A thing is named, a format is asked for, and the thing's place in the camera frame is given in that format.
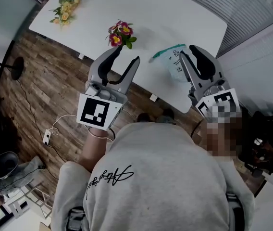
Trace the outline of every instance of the power strip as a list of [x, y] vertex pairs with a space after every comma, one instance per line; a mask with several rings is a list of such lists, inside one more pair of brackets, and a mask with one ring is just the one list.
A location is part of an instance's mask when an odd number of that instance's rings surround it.
[[49, 145], [50, 137], [51, 137], [51, 132], [49, 129], [46, 129], [44, 139], [42, 140], [45, 145]]

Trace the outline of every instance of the black floor lamp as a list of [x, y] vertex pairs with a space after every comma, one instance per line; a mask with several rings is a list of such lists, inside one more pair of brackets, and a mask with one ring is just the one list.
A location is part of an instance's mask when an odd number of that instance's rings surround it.
[[12, 79], [17, 80], [22, 74], [23, 68], [24, 68], [24, 60], [22, 57], [18, 57], [14, 62], [12, 66], [6, 65], [6, 64], [1, 64], [0, 66], [4, 66], [7, 68], [12, 69], [11, 74], [12, 74]]

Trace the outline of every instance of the gray sweatshirt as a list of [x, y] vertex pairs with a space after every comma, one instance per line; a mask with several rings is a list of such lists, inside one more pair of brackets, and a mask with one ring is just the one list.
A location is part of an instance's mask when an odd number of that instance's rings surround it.
[[66, 230], [69, 211], [83, 206], [84, 231], [228, 231], [226, 191], [241, 201], [248, 230], [254, 197], [233, 162], [217, 161], [178, 126], [130, 124], [92, 174], [61, 167], [51, 227]]

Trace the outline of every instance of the floor lamp base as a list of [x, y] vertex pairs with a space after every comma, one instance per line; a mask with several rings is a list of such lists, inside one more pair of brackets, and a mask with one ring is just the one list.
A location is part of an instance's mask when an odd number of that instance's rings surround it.
[[15, 67], [12, 69], [12, 79], [17, 80], [20, 78], [23, 68], [24, 68], [24, 61], [22, 57], [16, 58], [16, 60], [13, 62], [13, 66]]

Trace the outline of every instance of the shoe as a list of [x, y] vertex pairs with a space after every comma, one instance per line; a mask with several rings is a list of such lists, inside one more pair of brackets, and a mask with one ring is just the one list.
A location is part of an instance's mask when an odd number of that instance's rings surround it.
[[141, 113], [137, 116], [136, 122], [151, 122], [148, 113]]
[[174, 120], [174, 111], [171, 109], [165, 109], [162, 113], [163, 116], [168, 116]]

